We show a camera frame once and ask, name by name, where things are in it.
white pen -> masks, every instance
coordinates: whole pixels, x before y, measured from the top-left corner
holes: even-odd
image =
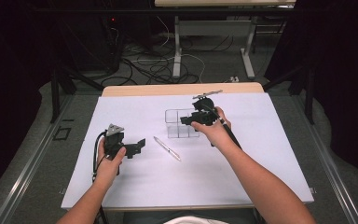
[[[178,155],[176,152],[174,152],[172,149],[170,149],[169,147],[167,147],[167,145],[165,145],[163,142],[161,142],[161,140],[159,140],[156,136],[155,136],[154,138],[155,138],[156,142],[157,142],[160,146],[162,146],[162,147],[163,147],[165,150],[167,150],[174,158],[176,158],[177,160],[180,161],[180,157],[179,157],[179,155]]]

desk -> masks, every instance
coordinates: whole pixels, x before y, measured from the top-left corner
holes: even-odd
[[[255,7],[293,5],[296,0],[155,0],[156,7]],[[255,73],[249,58],[249,51],[255,35],[257,17],[249,21],[180,21],[175,16],[175,58],[173,77],[180,76],[182,49],[181,35],[237,35],[246,36],[245,48],[241,49],[241,57],[249,79],[255,79]]]
[[[140,211],[254,206],[226,159],[218,149],[211,147],[203,134],[176,139],[168,138],[166,134],[166,109],[191,108],[193,95],[217,90],[223,90],[223,93],[210,98],[223,107],[233,122],[232,130],[243,149],[285,182],[302,202],[313,202],[273,104],[259,84],[184,84],[107,87],[103,91],[62,208],[71,208],[90,187],[93,145],[98,134],[111,122],[125,128],[125,144],[145,138],[146,145],[141,154],[123,160],[120,175],[103,200],[105,209]],[[182,161],[166,153],[153,140],[154,135],[174,148]]]

person's left hand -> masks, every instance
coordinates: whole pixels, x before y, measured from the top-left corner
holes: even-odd
[[[103,188],[109,189],[115,179],[118,171],[118,166],[121,164],[124,156],[126,155],[126,148],[122,147],[117,155],[110,161],[104,159],[104,138],[100,141],[98,145],[98,159],[97,162],[101,164],[98,167],[97,176],[95,178],[94,184],[97,184]]]

dark fabric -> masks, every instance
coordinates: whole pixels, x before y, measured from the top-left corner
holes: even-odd
[[[49,70],[16,1],[0,1],[0,177],[34,122]]]
[[[331,148],[358,168],[358,1],[298,0],[296,7],[327,4],[329,13],[321,18],[288,22],[266,78],[282,76],[311,55],[316,62],[315,99],[332,125]],[[290,79],[298,82],[301,75]]]

person's right hand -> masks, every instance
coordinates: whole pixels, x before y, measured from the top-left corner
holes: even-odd
[[[220,107],[216,107],[217,114],[226,121],[229,128],[231,128],[231,122],[226,119],[225,113]],[[223,124],[217,120],[213,125],[206,126],[200,124],[196,121],[191,122],[191,126],[199,132],[202,132],[206,135],[208,140],[215,147],[222,149],[225,146],[235,145],[235,143],[231,140],[228,133],[226,132]]]

